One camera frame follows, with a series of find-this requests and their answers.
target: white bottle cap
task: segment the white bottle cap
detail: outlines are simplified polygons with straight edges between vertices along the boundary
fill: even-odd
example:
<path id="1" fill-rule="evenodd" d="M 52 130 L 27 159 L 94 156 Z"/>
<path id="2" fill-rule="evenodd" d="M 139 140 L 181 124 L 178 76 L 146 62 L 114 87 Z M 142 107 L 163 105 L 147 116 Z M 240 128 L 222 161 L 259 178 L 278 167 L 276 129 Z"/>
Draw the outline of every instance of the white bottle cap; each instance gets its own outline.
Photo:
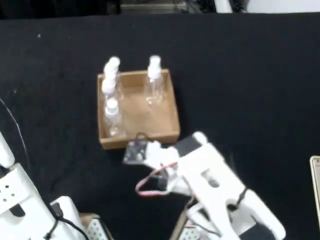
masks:
<path id="1" fill-rule="evenodd" d="M 105 115 L 113 117 L 119 112 L 118 101 L 112 97 L 106 101 Z"/>
<path id="2" fill-rule="evenodd" d="M 161 58 L 158 55 L 150 57 L 148 67 L 148 77 L 151 79 L 158 79 L 161 76 Z"/>
<path id="3" fill-rule="evenodd" d="M 117 75 L 115 73 L 108 73 L 105 75 L 105 78 L 102 82 L 102 92 L 104 95 L 112 94 L 115 91 L 116 88 L 116 77 Z"/>
<path id="4" fill-rule="evenodd" d="M 103 70 L 104 74 L 106 75 L 110 72 L 117 73 L 119 70 L 119 65 L 120 65 L 120 58 L 118 58 L 117 56 L 112 56 L 104 66 L 104 70 Z"/>

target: box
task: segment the box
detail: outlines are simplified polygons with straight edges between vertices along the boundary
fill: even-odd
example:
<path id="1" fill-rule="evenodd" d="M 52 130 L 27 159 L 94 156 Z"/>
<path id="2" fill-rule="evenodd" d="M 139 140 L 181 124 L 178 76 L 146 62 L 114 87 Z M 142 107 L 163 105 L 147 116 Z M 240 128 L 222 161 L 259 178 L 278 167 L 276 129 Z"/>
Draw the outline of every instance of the box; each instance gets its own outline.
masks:
<path id="1" fill-rule="evenodd" d="M 107 149 L 125 148 L 129 141 L 136 139 L 138 133 L 145 133 L 151 140 L 163 144 L 175 143 L 180 135 L 180 124 L 174 88 L 168 69 L 162 70 L 164 78 L 164 98 L 159 106 L 148 105 L 144 95 L 147 71 L 130 71 L 120 74 L 123 84 L 124 100 L 119 102 L 123 112 L 126 137 L 109 138 L 104 129 L 104 104 L 101 101 L 103 74 L 97 77 L 98 130 L 99 141 Z"/>

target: bottle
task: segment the bottle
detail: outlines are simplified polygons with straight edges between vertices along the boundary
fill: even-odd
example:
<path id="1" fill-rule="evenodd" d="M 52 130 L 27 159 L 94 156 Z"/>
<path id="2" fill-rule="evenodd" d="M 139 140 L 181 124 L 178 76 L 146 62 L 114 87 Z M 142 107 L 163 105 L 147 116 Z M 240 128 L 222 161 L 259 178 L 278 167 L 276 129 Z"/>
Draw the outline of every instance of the bottle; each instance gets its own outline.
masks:
<path id="1" fill-rule="evenodd" d="M 104 110 L 104 129 L 109 138 L 120 138 L 127 135 L 123 115 L 119 110 L 118 101 L 113 97 L 106 101 Z"/>
<path id="2" fill-rule="evenodd" d="M 110 98 L 117 99 L 117 91 L 116 91 L 116 83 L 117 83 L 117 76 L 114 72 L 109 72 L 105 75 L 101 91 L 102 91 L 102 103 L 103 106 L 106 107 L 107 100 Z"/>
<path id="3" fill-rule="evenodd" d="M 104 66 L 103 72 L 104 76 L 107 76 L 109 74 L 115 74 L 116 75 L 116 99 L 118 101 L 124 99 L 124 87 L 121 81 L 120 72 L 119 72 L 119 66 L 120 66 L 120 59 L 117 56 L 112 56 L 109 61 Z"/>
<path id="4" fill-rule="evenodd" d="M 165 81 L 161 73 L 161 58 L 150 57 L 148 73 L 144 82 L 144 94 L 149 105 L 160 105 L 163 100 Z"/>

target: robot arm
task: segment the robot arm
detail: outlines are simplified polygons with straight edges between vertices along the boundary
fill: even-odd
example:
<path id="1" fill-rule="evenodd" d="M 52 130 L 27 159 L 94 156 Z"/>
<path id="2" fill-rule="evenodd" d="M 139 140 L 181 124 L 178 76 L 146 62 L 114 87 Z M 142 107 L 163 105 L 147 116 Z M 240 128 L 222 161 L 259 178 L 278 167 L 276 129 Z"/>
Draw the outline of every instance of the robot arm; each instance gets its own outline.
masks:
<path id="1" fill-rule="evenodd" d="M 0 132 L 0 238 L 8 240 L 112 240 L 98 217 L 82 224 L 70 197 L 62 196 L 49 210 L 36 186 L 15 158 Z"/>
<path id="2" fill-rule="evenodd" d="M 161 169 L 154 173 L 159 173 L 158 186 L 165 189 L 163 193 L 194 196 L 198 203 L 186 215 L 197 223 L 205 239 L 246 240 L 257 228 L 263 230 L 264 236 L 270 235 L 268 239 L 283 240 L 286 236 L 280 221 L 239 180 L 201 132 L 169 148 L 146 140 L 130 142 L 123 161 Z M 143 196 L 153 193 L 137 190 Z"/>

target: black rubber pad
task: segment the black rubber pad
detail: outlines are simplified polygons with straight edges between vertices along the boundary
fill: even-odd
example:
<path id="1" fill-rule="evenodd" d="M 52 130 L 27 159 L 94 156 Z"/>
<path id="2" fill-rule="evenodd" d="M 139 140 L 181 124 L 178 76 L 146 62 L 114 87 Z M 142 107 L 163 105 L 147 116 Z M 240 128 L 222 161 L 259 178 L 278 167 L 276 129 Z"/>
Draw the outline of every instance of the black rubber pad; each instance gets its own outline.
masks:
<path id="1" fill-rule="evenodd" d="M 273 233 L 264 225 L 257 223 L 240 236 L 241 240 L 276 240 Z"/>
<path id="2" fill-rule="evenodd" d="M 184 157 L 201 146 L 202 145 L 193 136 L 189 136 L 174 145 L 180 157 Z"/>

